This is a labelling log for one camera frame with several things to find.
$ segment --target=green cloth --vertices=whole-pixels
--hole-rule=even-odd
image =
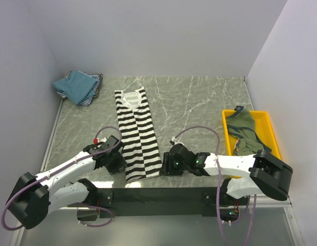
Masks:
[[[237,138],[234,155],[252,155],[258,150],[271,149],[262,143],[255,132],[255,121],[243,106],[236,106],[235,113],[226,118],[228,133]]]

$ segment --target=white enclosure wall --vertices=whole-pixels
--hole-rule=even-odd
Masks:
[[[289,0],[248,76],[293,169],[290,198],[306,245],[317,245],[317,0]]]
[[[0,214],[19,176],[40,170],[59,103],[51,82],[61,76],[23,1],[0,0]],[[0,246],[10,237],[0,225]]]
[[[286,0],[24,0],[64,74],[246,76]]]

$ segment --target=striped shirt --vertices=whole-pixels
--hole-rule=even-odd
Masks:
[[[126,181],[158,176],[162,161],[144,87],[130,93],[115,91],[115,100]]]

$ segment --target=teal towel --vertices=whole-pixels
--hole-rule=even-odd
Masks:
[[[80,71],[74,71],[67,78],[54,82],[53,86],[59,92],[65,92],[66,97],[77,105],[82,100],[94,96],[95,92],[92,88],[95,83],[96,79]]]

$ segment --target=black base bar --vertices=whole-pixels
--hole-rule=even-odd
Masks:
[[[108,208],[115,216],[198,214],[215,217],[217,216],[216,191],[217,187],[111,188],[98,189],[98,195],[100,206]],[[233,211],[236,202],[240,206],[245,206],[247,201],[247,197],[234,199],[223,193],[220,195],[220,207],[226,208],[223,209],[223,213]],[[84,210],[78,211],[78,219],[89,221],[90,217],[85,214]],[[108,218],[109,216],[108,213],[100,212],[100,218]]]

